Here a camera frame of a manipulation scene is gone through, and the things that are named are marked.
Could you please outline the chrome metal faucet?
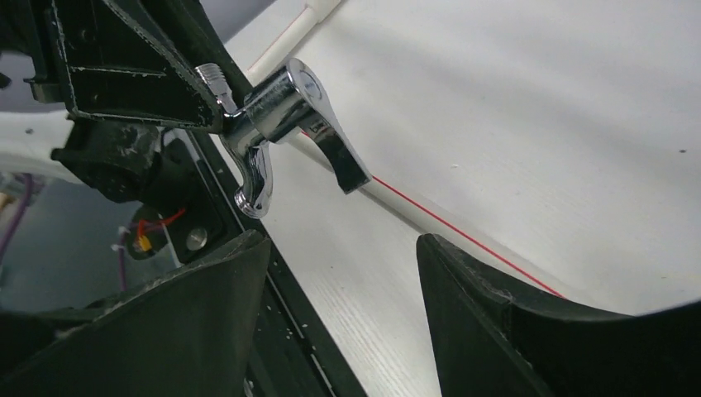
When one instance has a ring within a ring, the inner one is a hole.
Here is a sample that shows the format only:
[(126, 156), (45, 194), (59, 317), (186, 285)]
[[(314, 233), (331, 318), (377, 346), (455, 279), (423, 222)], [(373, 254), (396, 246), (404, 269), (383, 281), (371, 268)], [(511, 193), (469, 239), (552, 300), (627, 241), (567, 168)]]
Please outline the chrome metal faucet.
[(371, 174), (342, 131), (326, 90), (301, 60), (289, 59), (256, 85), (242, 106), (235, 105), (218, 65), (199, 65), (196, 71), (224, 111), (220, 140), (241, 172), (234, 202), (246, 216), (262, 218), (269, 211), (274, 186), (269, 144), (298, 131), (310, 136), (327, 158), (345, 194), (370, 182)]

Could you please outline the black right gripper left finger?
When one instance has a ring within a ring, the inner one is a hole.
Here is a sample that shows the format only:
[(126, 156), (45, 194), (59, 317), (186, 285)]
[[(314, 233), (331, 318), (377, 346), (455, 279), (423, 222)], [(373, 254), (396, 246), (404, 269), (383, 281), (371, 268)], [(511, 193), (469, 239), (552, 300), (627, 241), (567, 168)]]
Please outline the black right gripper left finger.
[(83, 309), (2, 311), (2, 395), (241, 395), (270, 252), (245, 232)]

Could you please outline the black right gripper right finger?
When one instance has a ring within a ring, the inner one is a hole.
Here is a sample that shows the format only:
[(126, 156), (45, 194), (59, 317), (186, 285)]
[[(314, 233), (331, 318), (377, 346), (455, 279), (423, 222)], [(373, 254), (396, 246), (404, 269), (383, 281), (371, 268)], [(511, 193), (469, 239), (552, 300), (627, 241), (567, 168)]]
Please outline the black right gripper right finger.
[(699, 395), (699, 303), (614, 313), (549, 294), (435, 234), (416, 249), (444, 396)]

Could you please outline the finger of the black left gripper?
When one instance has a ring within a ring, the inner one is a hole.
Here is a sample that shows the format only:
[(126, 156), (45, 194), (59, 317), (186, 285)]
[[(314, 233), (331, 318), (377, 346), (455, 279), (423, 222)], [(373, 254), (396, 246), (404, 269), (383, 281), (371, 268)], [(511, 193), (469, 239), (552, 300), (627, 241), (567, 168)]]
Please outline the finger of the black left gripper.
[(74, 117), (214, 132), (223, 110), (141, 1), (53, 1), (60, 99)]

